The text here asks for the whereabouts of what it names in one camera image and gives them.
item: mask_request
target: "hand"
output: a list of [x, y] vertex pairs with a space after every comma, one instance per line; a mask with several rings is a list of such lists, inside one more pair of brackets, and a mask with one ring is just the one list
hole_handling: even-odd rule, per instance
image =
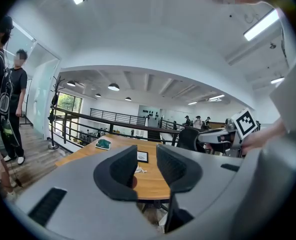
[[267, 141], [264, 131], [255, 131], [249, 134], [242, 143], [242, 154], [246, 155], [250, 150], [261, 148]]
[[18, 107], [16, 111], [16, 116], [21, 117], [22, 116], [22, 108]]

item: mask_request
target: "white ceiling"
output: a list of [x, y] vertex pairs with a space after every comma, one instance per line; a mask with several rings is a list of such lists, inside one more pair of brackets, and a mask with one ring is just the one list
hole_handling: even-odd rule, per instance
[[[270, 80], [285, 75], [287, 64], [281, 51], [281, 25], [276, 22], [263, 34], [247, 41], [243, 33], [272, 8], [260, 3], [218, 4], [213, 0], [85, 0], [75, 5], [73, 0], [30, 0], [42, 14], [52, 22], [56, 31], [67, 44], [73, 47], [82, 45], [87, 35], [113, 28], [123, 23], [148, 24], [176, 30], [190, 38], [207, 44], [217, 51], [232, 68], [238, 69], [254, 90], [265, 88]], [[270, 42], [276, 44], [270, 49]], [[97, 81], [103, 81], [99, 73], [92, 72]], [[123, 73], [111, 73], [113, 80], [124, 79]], [[77, 77], [86, 75], [80, 72]], [[142, 78], [129, 74], [135, 90], [142, 89]], [[150, 92], [160, 90], [168, 79], [151, 75]], [[177, 81], [165, 93], [174, 95], [185, 86]], [[193, 90], [186, 99], [200, 93]]]
[[[145, 96], [152, 99], [159, 96], [167, 98], [167, 101], [173, 100], [185, 105], [218, 94], [211, 87], [188, 78], [154, 70], [128, 66], [95, 66], [93, 68], [97, 69], [82, 70], [79, 68], [61, 72], [59, 76], [65, 79], [62, 86], [93, 98], [99, 93], [103, 98], [124, 100], [125, 97], [130, 96], [134, 102], [147, 102], [135, 100], [135, 97], [151, 94], [151, 96]], [[68, 80], [75, 80], [79, 84], [71, 87], [66, 84]], [[109, 90], [108, 85], [111, 83], [117, 83], [120, 91]]]

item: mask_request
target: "office chair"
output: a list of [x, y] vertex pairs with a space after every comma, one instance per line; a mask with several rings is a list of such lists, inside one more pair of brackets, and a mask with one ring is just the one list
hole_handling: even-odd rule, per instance
[[177, 144], [178, 148], [182, 148], [185, 150], [198, 151], [205, 153], [205, 149], [203, 148], [203, 144], [198, 141], [198, 134], [200, 132], [193, 128], [183, 129], [179, 133], [179, 141]]

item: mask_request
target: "desk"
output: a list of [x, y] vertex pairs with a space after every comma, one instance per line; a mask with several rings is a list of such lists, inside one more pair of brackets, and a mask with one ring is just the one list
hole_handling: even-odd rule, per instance
[[69, 155], [68, 157], [65, 157], [62, 160], [56, 162], [56, 165], [62, 166], [76, 159], [106, 152], [106, 150], [104, 149], [99, 149], [95, 147], [97, 141], [99, 141], [100, 139], [105, 139], [111, 142], [111, 149], [137, 145], [138, 151], [148, 153], [149, 163], [138, 163], [139, 166], [147, 172], [134, 174], [138, 181], [134, 190], [137, 192], [139, 200], [164, 200], [170, 198], [170, 188], [164, 180], [157, 166], [156, 145], [160, 144], [159, 142], [144, 141], [113, 134], [106, 134], [103, 137], [83, 147], [82, 149]]

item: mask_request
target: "glass door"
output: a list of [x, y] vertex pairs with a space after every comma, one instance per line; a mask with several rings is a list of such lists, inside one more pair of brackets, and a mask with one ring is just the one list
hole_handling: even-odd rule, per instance
[[33, 66], [33, 78], [29, 90], [27, 117], [33, 123], [37, 133], [43, 136], [45, 120], [48, 120], [49, 111], [46, 111], [48, 93], [59, 63], [59, 59], [37, 44], [31, 57], [39, 58]]

